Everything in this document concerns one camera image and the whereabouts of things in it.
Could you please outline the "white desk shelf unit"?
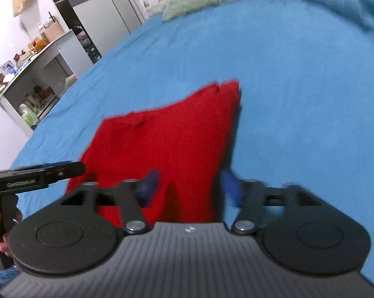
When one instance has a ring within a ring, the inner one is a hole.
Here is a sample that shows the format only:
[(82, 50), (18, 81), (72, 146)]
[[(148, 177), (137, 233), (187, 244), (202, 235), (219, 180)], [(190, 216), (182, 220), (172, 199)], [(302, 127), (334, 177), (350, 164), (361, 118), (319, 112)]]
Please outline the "white desk shelf unit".
[(27, 101), (26, 95), (33, 93), (35, 86), (54, 91), (53, 98), (59, 100), (66, 86), (66, 78), (79, 78), (92, 61), (79, 43), (72, 30), (50, 42), (40, 52), (33, 55), (17, 75), (0, 92), (0, 106), (8, 113), (20, 130), (30, 137), (33, 129), (19, 114), (19, 105)]

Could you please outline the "red knit garment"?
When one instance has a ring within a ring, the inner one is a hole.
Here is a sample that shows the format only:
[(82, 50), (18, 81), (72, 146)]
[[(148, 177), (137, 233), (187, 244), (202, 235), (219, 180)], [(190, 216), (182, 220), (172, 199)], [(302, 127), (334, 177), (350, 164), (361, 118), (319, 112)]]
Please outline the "red knit garment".
[(83, 175), (72, 178), (66, 190), (85, 182), (111, 188), (157, 170), (157, 189), (142, 209), (149, 225), (212, 223), (214, 181), (239, 106), (240, 85), (233, 79), (162, 108), (106, 118), (81, 157)]

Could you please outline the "wicker basket on desk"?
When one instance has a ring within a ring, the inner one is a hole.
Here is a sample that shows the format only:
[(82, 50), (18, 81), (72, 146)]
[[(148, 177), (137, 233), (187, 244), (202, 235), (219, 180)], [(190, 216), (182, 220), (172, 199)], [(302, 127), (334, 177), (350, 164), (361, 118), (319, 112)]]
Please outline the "wicker basket on desk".
[(53, 42), (65, 34), (63, 28), (58, 22), (51, 23), (43, 30), (43, 35), (48, 42)]

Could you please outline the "blue bed sheet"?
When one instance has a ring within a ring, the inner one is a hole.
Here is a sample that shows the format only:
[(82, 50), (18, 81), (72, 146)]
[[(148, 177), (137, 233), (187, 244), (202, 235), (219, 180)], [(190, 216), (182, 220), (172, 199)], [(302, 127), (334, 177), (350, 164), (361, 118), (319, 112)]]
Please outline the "blue bed sheet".
[(242, 91), (231, 167), (301, 184), (368, 230), (374, 283), (374, 34), (303, 0), (240, 0), (153, 16), (64, 94), (14, 167), (76, 160), (108, 116), (158, 108), (214, 81)]

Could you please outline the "white grey wardrobe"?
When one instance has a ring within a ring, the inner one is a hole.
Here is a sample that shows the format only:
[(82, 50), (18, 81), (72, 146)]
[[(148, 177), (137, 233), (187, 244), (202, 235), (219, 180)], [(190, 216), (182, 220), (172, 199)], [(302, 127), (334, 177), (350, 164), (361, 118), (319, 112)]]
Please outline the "white grey wardrobe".
[(144, 23), (136, 0), (53, 0), (89, 59), (96, 63)]

